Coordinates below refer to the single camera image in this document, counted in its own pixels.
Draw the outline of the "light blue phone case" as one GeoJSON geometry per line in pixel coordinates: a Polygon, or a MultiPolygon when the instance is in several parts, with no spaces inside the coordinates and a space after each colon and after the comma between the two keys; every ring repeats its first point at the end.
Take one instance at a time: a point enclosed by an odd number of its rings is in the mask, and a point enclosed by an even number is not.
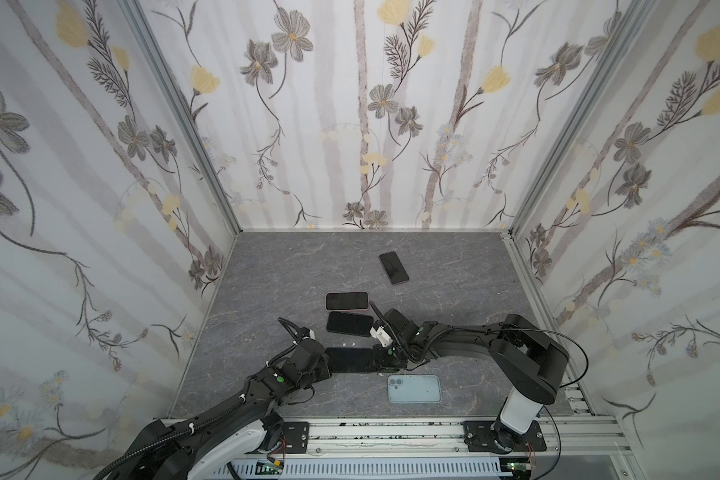
{"type": "Polygon", "coordinates": [[[441,401],[440,380],[435,375],[391,375],[388,401],[393,404],[429,404],[441,401]]]}

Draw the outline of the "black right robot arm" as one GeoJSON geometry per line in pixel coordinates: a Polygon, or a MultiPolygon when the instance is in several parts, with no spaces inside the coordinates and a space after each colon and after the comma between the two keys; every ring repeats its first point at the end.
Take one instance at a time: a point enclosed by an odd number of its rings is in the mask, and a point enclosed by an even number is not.
{"type": "Polygon", "coordinates": [[[517,314],[482,326],[417,325],[391,310],[369,329],[389,354],[412,364],[444,357],[492,359],[512,385],[496,420],[502,433],[528,432],[544,406],[556,401],[570,355],[550,333],[517,314]]]}

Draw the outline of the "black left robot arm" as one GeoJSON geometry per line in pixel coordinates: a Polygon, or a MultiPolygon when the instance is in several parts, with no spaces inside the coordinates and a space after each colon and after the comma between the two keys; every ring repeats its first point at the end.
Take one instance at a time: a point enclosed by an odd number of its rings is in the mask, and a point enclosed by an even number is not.
{"type": "Polygon", "coordinates": [[[214,407],[183,421],[166,424],[156,419],[136,436],[126,452],[103,467],[97,479],[189,479],[210,466],[212,452],[251,427],[254,442],[244,453],[260,447],[278,428],[275,408],[299,390],[330,377],[326,348],[304,338],[275,364],[248,376],[241,390],[214,407]]]}

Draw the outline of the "black phone picked up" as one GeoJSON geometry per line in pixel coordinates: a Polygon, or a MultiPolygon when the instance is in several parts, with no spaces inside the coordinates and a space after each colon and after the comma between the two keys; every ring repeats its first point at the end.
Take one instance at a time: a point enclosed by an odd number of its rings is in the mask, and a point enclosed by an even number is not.
{"type": "Polygon", "coordinates": [[[367,310],[369,295],[367,292],[334,292],[325,298],[327,311],[367,310]]]}

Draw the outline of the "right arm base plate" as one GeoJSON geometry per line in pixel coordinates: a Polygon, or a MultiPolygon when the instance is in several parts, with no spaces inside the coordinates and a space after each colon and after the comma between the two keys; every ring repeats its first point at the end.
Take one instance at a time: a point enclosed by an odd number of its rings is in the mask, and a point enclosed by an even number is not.
{"type": "Polygon", "coordinates": [[[512,453],[546,452],[547,444],[540,425],[532,421],[525,434],[518,434],[497,421],[464,421],[464,443],[471,453],[512,453]]]}

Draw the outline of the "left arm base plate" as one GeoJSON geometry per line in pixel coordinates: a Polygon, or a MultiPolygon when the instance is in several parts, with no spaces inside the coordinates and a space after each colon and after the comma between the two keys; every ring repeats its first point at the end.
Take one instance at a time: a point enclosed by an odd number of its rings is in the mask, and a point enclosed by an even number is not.
{"type": "Polygon", "coordinates": [[[285,455],[306,454],[309,433],[309,422],[285,422],[281,427],[281,439],[276,452],[285,455]]]}

